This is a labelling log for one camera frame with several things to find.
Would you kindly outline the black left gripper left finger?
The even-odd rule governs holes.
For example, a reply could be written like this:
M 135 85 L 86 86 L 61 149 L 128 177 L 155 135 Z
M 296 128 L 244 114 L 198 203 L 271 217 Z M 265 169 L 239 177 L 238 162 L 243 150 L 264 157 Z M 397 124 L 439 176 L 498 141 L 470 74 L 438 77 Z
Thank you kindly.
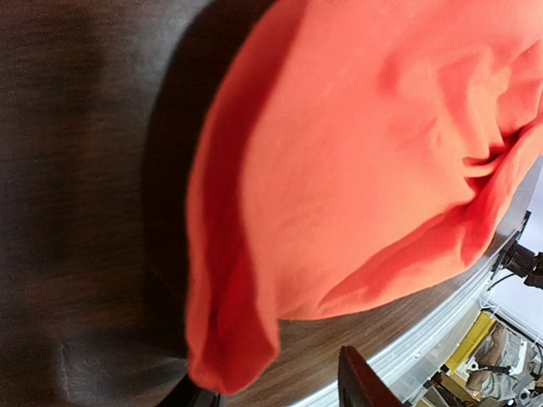
M 157 404 L 157 407 L 220 407 L 221 395 L 198 387 L 188 375 Z

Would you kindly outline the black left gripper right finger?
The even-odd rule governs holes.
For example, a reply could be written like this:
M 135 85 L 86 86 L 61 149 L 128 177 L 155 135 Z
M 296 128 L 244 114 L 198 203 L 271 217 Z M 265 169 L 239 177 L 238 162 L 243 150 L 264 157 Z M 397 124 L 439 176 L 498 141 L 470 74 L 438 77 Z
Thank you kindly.
M 339 352 L 338 390 L 341 407 L 402 406 L 352 346 L 344 346 Z

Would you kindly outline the orange t-shirt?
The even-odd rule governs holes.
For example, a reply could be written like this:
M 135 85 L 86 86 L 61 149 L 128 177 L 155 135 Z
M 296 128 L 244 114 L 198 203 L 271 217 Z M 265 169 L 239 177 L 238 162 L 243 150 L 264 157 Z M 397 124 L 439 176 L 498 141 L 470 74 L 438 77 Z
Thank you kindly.
M 541 153 L 541 2 L 274 3 L 189 179 L 189 376 L 237 393 L 277 357 L 279 321 L 468 270 Z

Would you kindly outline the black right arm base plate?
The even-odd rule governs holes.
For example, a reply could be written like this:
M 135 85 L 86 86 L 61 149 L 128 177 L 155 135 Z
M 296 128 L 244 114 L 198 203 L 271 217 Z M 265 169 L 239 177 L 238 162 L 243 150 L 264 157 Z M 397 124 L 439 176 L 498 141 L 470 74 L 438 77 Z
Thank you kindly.
M 524 229 L 529 222 L 532 213 L 527 210 L 519 229 L 498 253 L 496 262 L 491 272 L 495 276 L 500 270 L 508 270 L 509 274 L 492 280 L 487 288 L 491 291 L 495 286 L 513 276 L 519 277 L 527 287 L 542 289 L 542 252 L 535 253 L 519 243 Z

